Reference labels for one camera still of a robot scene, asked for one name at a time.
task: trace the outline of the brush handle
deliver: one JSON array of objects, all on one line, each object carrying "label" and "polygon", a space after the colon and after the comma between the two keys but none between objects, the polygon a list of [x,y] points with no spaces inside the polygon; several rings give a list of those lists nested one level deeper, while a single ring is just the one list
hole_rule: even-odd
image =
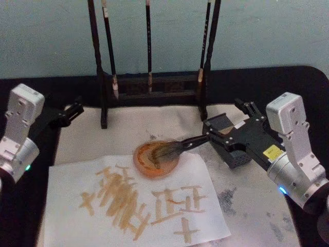
[{"label": "brush handle", "polygon": [[196,137],[192,137],[192,138],[188,138],[185,140],[182,140],[180,143],[183,146],[183,150],[187,151],[193,148],[196,148],[200,145],[202,145],[203,143],[208,142],[209,136],[208,135],[200,135],[200,136],[196,136]]}]

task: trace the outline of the calligraphy brush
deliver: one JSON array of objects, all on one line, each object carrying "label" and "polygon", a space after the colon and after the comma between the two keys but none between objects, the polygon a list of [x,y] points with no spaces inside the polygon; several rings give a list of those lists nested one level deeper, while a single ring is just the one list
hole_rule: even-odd
[{"label": "calligraphy brush", "polygon": [[198,76],[199,85],[202,83],[202,77],[203,77],[203,73],[204,73],[204,61],[205,61],[205,52],[206,52],[206,45],[207,45],[210,7],[211,7],[211,0],[208,0],[207,12],[206,12],[206,22],[205,22],[205,31],[204,31],[204,40],[203,40],[203,43],[202,43],[201,62],[200,62],[200,69],[199,69],[199,76]]},{"label": "calligraphy brush", "polygon": [[184,151],[196,148],[203,143],[208,142],[208,135],[200,135],[192,138],[182,140],[180,142],[173,141],[168,143],[163,143],[159,147],[155,148],[149,154],[149,159],[155,165],[172,161],[180,156]]},{"label": "calligraphy brush", "polygon": [[103,17],[104,17],[104,24],[105,24],[105,31],[106,31],[106,38],[107,38],[109,60],[111,62],[112,88],[113,88],[114,96],[116,97],[116,99],[119,99],[119,86],[118,86],[118,80],[117,80],[117,73],[115,70],[111,29],[109,27],[108,9],[107,9],[106,0],[102,0],[102,8],[103,8]]},{"label": "calligraphy brush", "polygon": [[150,1],[151,0],[145,0],[145,6],[146,6],[146,25],[147,25],[147,37],[148,37],[149,93],[152,92],[152,47],[151,47]]}]

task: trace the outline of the ink stain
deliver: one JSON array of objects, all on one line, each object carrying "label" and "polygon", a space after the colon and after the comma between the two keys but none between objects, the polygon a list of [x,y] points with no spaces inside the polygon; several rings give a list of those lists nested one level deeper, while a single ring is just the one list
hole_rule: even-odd
[{"label": "ink stain", "polygon": [[232,199],[235,191],[236,187],[233,190],[226,189],[222,193],[220,193],[219,196],[217,196],[223,212],[231,216],[234,216],[236,214],[236,211],[232,208]]},{"label": "ink stain", "polygon": [[283,227],[283,229],[285,229],[286,231],[293,233],[294,232],[294,224],[293,221],[291,220],[291,218],[286,215],[283,214],[283,218],[282,218],[283,222],[285,223],[285,226]]},{"label": "ink stain", "polygon": [[277,225],[273,224],[273,223],[269,223],[271,230],[274,232],[274,235],[276,236],[276,238],[278,239],[279,242],[283,241],[283,234],[280,231],[280,229],[278,228]]}]

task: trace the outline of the paper sheet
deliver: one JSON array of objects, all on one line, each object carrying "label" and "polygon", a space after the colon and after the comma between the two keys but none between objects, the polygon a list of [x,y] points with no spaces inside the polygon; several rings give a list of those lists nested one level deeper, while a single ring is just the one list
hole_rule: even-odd
[{"label": "paper sheet", "polygon": [[49,168],[46,247],[190,246],[229,235],[198,154],[183,153],[155,180],[138,172],[132,156]]}]

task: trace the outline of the wall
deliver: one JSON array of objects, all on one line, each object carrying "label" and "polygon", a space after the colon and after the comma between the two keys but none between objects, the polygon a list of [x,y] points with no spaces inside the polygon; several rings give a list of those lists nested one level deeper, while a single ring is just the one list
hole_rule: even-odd
[{"label": "wall", "polygon": [[[144,1],[107,3],[117,73],[147,72]],[[151,0],[153,72],[198,70],[206,6]],[[110,73],[100,0],[95,7]],[[329,76],[328,13],[328,0],[223,0],[212,69],[303,64]],[[1,0],[0,23],[0,78],[96,73],[86,0]]]}]

